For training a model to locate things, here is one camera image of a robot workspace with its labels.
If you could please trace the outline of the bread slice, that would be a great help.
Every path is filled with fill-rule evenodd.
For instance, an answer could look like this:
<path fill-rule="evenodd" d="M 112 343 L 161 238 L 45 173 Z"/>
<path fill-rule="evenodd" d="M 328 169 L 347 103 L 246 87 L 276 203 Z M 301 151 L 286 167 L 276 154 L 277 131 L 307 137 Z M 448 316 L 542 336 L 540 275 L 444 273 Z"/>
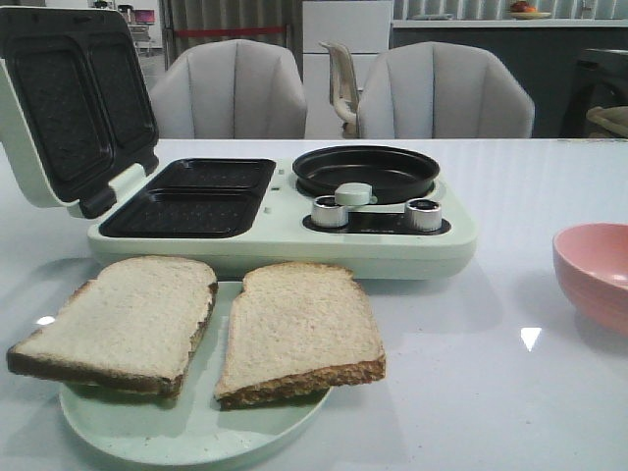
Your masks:
<path fill-rule="evenodd" d="M 218 281 L 173 256 L 116 262 L 78 288 L 55 321 L 13 345 L 10 372 L 117 392 L 175 397 L 208 327 Z"/>
<path fill-rule="evenodd" d="M 387 358 L 368 295 L 351 270 L 286 262 L 242 280 L 214 396 L 239 408 L 385 378 Z"/>

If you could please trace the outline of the green breakfast maker lid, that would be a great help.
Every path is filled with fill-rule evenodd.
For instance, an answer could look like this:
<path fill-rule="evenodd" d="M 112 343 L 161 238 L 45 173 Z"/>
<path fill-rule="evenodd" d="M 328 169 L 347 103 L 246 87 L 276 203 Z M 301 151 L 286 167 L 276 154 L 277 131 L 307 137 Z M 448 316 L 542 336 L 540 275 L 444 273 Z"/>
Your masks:
<path fill-rule="evenodd" d="M 1 9 L 1 142 L 26 199 L 94 219 L 158 165 L 129 27 L 113 10 Z"/>

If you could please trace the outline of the pink bowl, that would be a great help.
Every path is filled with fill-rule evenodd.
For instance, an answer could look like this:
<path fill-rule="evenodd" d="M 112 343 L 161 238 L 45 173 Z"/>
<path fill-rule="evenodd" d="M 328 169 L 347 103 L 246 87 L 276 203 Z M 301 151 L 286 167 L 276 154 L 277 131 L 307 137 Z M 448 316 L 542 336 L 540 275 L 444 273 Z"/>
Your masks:
<path fill-rule="evenodd" d="M 627 226 L 589 223 L 557 233 L 552 242 L 558 283 L 579 312 L 627 334 Z"/>

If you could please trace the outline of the green breakfast maker base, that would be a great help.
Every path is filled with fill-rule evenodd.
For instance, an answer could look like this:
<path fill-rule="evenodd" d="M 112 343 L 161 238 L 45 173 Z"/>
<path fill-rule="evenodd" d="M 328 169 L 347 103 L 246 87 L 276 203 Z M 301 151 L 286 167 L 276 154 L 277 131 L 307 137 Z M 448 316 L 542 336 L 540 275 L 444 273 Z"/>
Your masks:
<path fill-rule="evenodd" d="M 473 257 L 477 227 L 445 182 L 430 199 L 442 208 L 433 232 L 408 228 L 400 204 L 353 208 L 347 226 L 318 228 L 289 160 L 189 158 L 135 178 L 87 237 L 104 264 L 180 256 L 208 263 L 222 280 L 286 261 L 341 265 L 359 279 L 450 277 Z"/>

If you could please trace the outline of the left silver control knob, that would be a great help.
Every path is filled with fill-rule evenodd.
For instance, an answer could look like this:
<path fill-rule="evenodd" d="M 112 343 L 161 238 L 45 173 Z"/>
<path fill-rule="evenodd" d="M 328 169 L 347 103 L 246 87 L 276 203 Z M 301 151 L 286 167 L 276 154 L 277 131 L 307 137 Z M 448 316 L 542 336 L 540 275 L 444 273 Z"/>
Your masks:
<path fill-rule="evenodd" d="M 339 229 L 348 224 L 348 210 L 336 202 L 333 195 L 317 196 L 312 201 L 310 218 L 319 228 Z"/>

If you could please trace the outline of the silver control knob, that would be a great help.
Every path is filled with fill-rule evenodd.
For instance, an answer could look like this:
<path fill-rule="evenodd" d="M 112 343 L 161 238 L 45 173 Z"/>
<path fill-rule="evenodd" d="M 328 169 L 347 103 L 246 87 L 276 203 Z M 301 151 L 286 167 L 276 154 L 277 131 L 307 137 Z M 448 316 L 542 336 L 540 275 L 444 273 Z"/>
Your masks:
<path fill-rule="evenodd" d="M 339 229 L 348 224 L 348 210 L 336 202 L 333 195 L 317 196 L 312 201 L 310 218 L 319 228 Z"/>
<path fill-rule="evenodd" d="M 405 202 L 404 225 L 418 232 L 434 232 L 443 223 L 442 206 L 439 202 L 426 198 L 412 198 Z"/>

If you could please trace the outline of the black round frying pan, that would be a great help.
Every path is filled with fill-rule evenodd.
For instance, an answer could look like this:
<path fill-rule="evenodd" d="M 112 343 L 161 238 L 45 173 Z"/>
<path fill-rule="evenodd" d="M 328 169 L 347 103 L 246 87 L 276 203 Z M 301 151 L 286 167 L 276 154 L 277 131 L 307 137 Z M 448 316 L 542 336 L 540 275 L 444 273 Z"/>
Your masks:
<path fill-rule="evenodd" d="M 344 183 L 366 183 L 380 205 L 428 194 L 440 174 L 431 157 L 381 145 L 341 145 L 305 153 L 292 163 L 297 185 L 311 196 L 332 195 Z"/>

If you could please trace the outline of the beige office chair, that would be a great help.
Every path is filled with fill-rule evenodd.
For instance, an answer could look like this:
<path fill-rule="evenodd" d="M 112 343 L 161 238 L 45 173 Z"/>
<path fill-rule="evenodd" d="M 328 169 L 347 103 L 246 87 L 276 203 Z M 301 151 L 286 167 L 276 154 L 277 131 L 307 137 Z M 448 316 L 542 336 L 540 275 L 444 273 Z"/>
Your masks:
<path fill-rule="evenodd" d="M 337 42 L 320 41 L 319 45 L 329 54 L 329 101 L 341 119 L 342 136 L 358 138 L 357 110 L 360 96 L 351 54 L 345 45 Z"/>

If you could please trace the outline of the left grey upholstered chair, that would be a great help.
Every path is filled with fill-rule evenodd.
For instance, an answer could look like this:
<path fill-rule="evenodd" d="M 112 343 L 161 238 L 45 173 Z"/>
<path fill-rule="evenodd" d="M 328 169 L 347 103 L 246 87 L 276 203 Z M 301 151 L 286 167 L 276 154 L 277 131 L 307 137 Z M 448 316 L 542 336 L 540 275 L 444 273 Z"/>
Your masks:
<path fill-rule="evenodd" d="M 194 46 L 150 90 L 162 139 L 300 139 L 307 103 L 293 54 L 247 39 Z"/>

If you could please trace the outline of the grey upholstered chair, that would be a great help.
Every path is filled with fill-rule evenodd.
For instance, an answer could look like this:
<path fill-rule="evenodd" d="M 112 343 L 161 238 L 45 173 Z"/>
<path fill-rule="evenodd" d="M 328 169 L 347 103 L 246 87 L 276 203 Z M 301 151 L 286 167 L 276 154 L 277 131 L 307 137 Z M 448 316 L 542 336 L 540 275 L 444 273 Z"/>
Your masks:
<path fill-rule="evenodd" d="M 535 105 L 493 53 L 421 42 L 380 54 L 357 110 L 367 139 L 528 138 Z"/>
<path fill-rule="evenodd" d="M 293 54 L 247 39 L 194 46 L 150 90 L 162 139 L 300 139 L 307 103 Z"/>

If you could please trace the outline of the right grey upholstered chair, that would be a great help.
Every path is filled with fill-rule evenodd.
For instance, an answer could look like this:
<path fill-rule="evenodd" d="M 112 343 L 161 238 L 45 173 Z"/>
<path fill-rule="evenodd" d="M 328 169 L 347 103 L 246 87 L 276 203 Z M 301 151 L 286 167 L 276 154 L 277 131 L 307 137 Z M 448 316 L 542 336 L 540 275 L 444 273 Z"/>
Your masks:
<path fill-rule="evenodd" d="M 528 138 L 535 105 L 493 53 L 421 42 L 380 54 L 357 110 L 367 139 Z"/>

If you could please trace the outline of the white cabinet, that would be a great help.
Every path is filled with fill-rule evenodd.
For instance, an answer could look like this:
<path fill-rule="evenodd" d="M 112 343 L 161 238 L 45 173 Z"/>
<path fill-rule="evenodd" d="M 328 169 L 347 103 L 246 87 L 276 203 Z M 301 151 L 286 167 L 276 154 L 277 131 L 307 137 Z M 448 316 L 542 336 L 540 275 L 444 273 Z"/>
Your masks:
<path fill-rule="evenodd" d="M 305 1 L 302 3 L 303 84 L 308 105 L 307 139 L 341 138 L 340 117 L 329 101 L 330 62 L 323 42 L 347 47 L 362 88 L 377 55 L 389 49 L 392 1 Z"/>

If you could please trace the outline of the light green round plate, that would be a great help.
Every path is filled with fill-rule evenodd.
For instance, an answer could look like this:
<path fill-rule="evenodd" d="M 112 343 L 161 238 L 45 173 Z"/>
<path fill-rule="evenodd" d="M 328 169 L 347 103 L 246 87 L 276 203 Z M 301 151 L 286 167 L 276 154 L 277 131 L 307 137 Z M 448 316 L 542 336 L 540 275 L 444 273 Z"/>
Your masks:
<path fill-rule="evenodd" d="M 328 392 L 224 410 L 213 390 L 225 359 L 231 306 L 239 282 L 221 282 L 209 327 L 175 399 L 60 387 L 64 416 L 96 449 L 146 465 L 236 463 L 282 446 L 298 435 L 328 399 Z"/>

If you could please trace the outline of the fruit bowl on counter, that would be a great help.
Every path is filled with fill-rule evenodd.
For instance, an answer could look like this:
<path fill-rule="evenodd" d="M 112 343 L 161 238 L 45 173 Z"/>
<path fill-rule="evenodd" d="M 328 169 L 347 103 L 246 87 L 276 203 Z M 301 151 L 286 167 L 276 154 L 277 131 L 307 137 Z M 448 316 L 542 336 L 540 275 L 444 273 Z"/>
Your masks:
<path fill-rule="evenodd" d="M 541 12 L 537 7 L 524 0 L 510 4 L 507 12 L 515 20 L 541 20 L 551 16 L 550 12 Z"/>

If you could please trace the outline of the black appliance at right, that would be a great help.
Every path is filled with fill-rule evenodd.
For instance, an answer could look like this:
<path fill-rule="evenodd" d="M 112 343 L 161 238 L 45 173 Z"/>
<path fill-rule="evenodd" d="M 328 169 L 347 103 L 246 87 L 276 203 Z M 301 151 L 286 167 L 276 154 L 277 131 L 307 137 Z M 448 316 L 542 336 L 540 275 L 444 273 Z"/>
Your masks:
<path fill-rule="evenodd" d="M 594 107 L 627 105 L 627 51 L 588 48 L 576 61 L 560 137 L 585 137 L 593 124 L 586 113 Z"/>

